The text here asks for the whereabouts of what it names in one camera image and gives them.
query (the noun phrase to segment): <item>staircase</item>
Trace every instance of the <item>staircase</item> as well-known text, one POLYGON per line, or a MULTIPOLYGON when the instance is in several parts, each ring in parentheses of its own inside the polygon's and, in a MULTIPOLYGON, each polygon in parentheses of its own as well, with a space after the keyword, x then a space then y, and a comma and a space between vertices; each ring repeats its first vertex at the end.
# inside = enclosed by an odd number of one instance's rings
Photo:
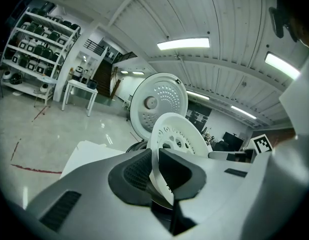
POLYGON ((93 80, 98 82, 97 90, 99 94, 105 97, 110 97, 111 71, 112 65, 103 60, 93 77, 93 80))

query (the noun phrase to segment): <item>floor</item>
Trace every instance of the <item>floor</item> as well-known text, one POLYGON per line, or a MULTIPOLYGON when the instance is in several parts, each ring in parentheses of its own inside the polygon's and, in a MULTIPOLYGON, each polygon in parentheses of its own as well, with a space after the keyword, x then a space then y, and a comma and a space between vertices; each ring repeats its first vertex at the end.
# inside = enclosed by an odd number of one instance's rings
POLYGON ((64 111, 54 101, 43 114, 42 102, 34 107, 34 97, 13 92, 4 88, 0 97, 0 187, 23 207, 59 179, 80 141, 126 151, 141 140, 117 97, 107 105, 95 103, 87 117, 86 98, 70 96, 64 111))

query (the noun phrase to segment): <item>ceiling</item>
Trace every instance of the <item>ceiling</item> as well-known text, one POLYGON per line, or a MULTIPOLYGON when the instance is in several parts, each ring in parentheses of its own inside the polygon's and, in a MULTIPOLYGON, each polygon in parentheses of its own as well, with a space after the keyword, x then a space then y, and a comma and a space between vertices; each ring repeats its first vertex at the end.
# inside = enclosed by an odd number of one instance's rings
POLYGON ((300 68, 309 49, 285 30, 275 36, 268 13, 276 0, 48 0, 100 22, 146 67, 178 76, 188 90, 253 127, 289 122, 278 97, 291 79, 265 64, 267 52, 300 68), (167 40, 209 37, 210 48, 159 50, 167 40), (257 117, 253 120, 230 107, 257 117))

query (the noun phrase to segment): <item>white plastic part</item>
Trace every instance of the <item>white plastic part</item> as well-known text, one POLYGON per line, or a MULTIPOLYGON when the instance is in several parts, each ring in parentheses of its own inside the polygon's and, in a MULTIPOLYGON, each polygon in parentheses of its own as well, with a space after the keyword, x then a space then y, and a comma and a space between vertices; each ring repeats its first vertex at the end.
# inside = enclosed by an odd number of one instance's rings
POLYGON ((135 132, 148 140, 158 118, 169 112, 185 117, 188 95, 183 83, 173 74, 157 73, 146 78, 134 92, 131 124, 135 132))
POLYGON ((208 157, 209 150, 197 128, 185 117, 165 113, 156 121, 147 148, 152 151, 150 180, 155 189, 173 205, 174 196, 159 170, 159 149, 169 145, 175 151, 194 156, 208 157))

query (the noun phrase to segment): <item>table leg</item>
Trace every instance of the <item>table leg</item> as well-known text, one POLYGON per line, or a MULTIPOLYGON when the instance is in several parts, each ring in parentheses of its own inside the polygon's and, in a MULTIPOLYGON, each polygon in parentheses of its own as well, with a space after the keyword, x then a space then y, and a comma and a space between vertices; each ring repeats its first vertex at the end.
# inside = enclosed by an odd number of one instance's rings
POLYGON ((65 90, 65 94, 64 94, 64 98, 63 98, 63 104, 62 104, 62 111, 64 111, 65 101, 66 101, 67 98, 68 98, 69 88, 70 88, 70 84, 68 84, 68 85, 66 86, 66 90, 65 90))
POLYGON ((94 94, 94 93, 92 93, 91 98, 90 98, 90 101, 89 101, 89 104, 88 104, 88 108, 87 108, 87 110, 89 110, 89 109, 90 109, 91 102, 92 102, 92 99, 93 99, 94 95, 95 95, 95 94, 94 94))
POLYGON ((68 95, 66 96, 66 101, 65 101, 65 104, 66 104, 66 105, 67 105, 68 102, 69 102, 69 97, 70 97, 70 95, 71 95, 72 89, 73 89, 73 86, 70 85, 69 90, 68 90, 68 95))
POLYGON ((91 110, 92 110, 92 107, 93 107, 95 98, 96 98, 96 93, 93 95, 93 99, 92 99, 92 102, 91 102, 91 104, 90 104, 90 109, 88 110, 88 117, 89 117, 90 114, 91 114, 91 110))

